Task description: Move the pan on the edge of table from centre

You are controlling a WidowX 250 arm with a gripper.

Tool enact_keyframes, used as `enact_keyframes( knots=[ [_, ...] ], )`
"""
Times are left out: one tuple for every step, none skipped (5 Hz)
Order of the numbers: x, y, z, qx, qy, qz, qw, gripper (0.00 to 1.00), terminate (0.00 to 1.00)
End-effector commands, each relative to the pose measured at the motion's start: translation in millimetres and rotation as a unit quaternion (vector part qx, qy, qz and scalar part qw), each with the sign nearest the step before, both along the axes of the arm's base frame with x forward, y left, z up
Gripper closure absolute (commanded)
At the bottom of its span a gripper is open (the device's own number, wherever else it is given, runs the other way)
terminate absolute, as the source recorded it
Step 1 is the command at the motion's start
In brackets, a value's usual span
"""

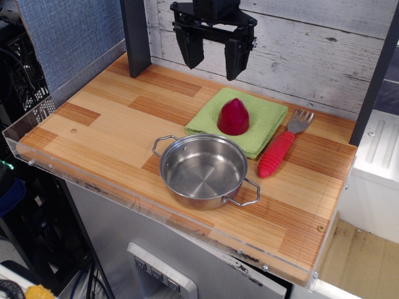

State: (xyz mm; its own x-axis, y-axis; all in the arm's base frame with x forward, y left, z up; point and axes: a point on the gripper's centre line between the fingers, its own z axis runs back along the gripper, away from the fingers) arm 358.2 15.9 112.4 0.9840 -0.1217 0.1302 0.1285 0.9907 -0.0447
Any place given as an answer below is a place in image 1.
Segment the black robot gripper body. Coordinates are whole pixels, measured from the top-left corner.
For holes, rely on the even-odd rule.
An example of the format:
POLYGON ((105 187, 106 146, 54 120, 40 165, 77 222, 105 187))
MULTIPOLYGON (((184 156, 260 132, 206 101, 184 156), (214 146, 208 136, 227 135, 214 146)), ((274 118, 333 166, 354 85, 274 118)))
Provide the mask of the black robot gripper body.
POLYGON ((239 6, 240 1, 173 2, 173 30, 178 44, 185 49, 211 40, 221 44, 236 41, 246 50, 256 46, 257 20, 239 6))

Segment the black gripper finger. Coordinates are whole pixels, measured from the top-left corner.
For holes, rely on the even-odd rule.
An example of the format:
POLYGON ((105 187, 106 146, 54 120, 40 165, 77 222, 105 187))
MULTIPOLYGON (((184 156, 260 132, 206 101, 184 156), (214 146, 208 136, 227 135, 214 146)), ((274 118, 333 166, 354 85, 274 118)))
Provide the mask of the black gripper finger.
POLYGON ((175 34, 185 64, 190 69, 197 67, 204 59, 203 38, 181 26, 175 27, 175 34))
POLYGON ((235 80, 246 69, 249 58, 248 38, 241 36, 230 38, 225 43, 226 78, 235 80))

